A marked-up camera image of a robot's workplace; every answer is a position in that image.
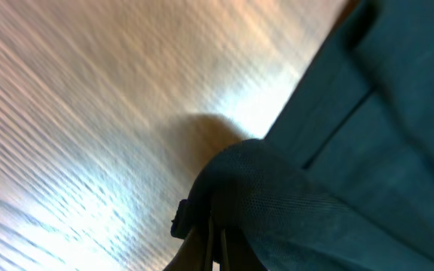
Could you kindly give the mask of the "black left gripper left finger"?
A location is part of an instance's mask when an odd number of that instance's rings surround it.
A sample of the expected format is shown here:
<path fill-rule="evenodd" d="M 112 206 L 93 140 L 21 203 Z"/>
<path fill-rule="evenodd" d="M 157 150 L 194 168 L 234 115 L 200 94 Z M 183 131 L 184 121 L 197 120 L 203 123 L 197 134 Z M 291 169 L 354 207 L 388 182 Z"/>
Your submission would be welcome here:
<path fill-rule="evenodd" d="M 214 230 L 211 222 L 192 227 L 164 271 L 212 271 Z"/>

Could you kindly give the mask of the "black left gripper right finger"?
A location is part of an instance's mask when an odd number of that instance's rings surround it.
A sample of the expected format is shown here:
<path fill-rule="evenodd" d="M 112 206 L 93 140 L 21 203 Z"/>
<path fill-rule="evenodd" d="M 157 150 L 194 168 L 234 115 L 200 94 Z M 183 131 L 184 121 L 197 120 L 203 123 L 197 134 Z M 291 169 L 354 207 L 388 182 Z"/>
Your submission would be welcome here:
<path fill-rule="evenodd" d="M 266 271 L 240 229 L 223 229 L 220 237 L 221 271 Z"/>

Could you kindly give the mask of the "black polo shirt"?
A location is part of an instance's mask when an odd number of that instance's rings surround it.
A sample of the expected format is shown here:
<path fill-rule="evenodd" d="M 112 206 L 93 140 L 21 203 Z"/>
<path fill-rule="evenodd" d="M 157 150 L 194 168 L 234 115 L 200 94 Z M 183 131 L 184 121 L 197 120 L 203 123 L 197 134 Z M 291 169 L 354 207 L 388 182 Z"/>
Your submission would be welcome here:
<path fill-rule="evenodd" d="M 213 157 L 171 234 L 243 232 L 268 269 L 434 270 L 434 1 L 362 1 L 270 131 Z"/>

